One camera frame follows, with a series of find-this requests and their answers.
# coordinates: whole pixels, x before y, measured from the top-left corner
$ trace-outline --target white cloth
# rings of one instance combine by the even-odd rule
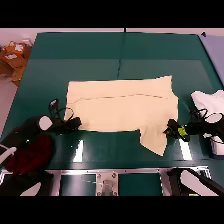
[[[191,94],[191,97],[194,101],[195,106],[198,110],[207,109],[208,113],[206,116],[209,116],[213,113],[222,113],[224,114],[224,91],[218,90],[214,94],[205,94],[200,91],[195,91]],[[222,140],[215,136],[213,138],[217,142],[222,142]],[[217,155],[224,155],[224,144],[217,142],[212,142],[213,152]]]
[[[80,117],[80,130],[140,129],[140,143],[162,156],[167,143],[163,132],[168,120],[178,117],[171,79],[69,82],[67,107]],[[66,110],[65,120],[70,115],[71,110]]]

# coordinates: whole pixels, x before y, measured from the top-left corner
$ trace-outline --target metal bracket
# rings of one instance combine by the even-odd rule
[[[96,196],[118,196],[118,173],[96,174]]]

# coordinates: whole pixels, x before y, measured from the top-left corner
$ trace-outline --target cream t-shirt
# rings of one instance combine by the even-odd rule
[[[141,133],[140,143],[158,155],[166,148],[169,119],[177,120],[172,76],[146,80],[69,82],[67,106],[80,117],[79,130]],[[71,116],[66,110],[65,120]]]

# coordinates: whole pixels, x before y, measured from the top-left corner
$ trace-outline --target fabric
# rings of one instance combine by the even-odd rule
[[[31,144],[17,150],[14,156],[8,157],[4,167],[13,174],[25,174],[46,165],[52,152],[53,142],[51,137],[40,134]]]
[[[224,37],[210,35],[199,37],[224,85]]]
[[[47,173],[46,171],[33,171],[22,175],[6,176],[9,177],[4,178],[0,185],[0,196],[20,196],[38,183],[41,183],[41,186],[35,195],[50,196],[53,185],[53,174]]]
[[[205,94],[200,91],[195,91],[191,94],[191,97],[198,110],[201,110],[204,108],[208,110],[208,113],[206,116],[209,116],[213,113],[224,114],[224,91],[223,90],[218,90],[214,94]],[[222,140],[218,136],[213,137],[213,139],[215,141],[222,142]],[[211,144],[212,144],[212,150],[214,154],[224,155],[224,144],[220,144],[217,142],[212,142]]]
[[[168,120],[178,117],[171,79],[69,82],[67,107],[80,117],[79,130],[140,129],[140,143],[162,156],[167,142],[163,132]],[[65,120],[70,116],[71,110],[66,110]]]

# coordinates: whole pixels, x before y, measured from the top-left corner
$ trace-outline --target green table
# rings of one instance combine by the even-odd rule
[[[59,98],[66,105],[73,80],[148,79],[173,76],[179,98],[179,122],[188,121],[195,90],[214,93],[223,86],[196,35],[149,33],[41,33],[14,99],[2,137],[34,115],[48,115],[48,104]],[[109,169],[208,165],[212,178],[224,186],[224,162],[209,158],[208,140],[194,136],[193,160],[185,161],[178,140],[168,139],[163,157],[139,143],[139,131],[80,131],[54,136],[56,150],[48,169]],[[73,158],[80,140],[83,161]]]

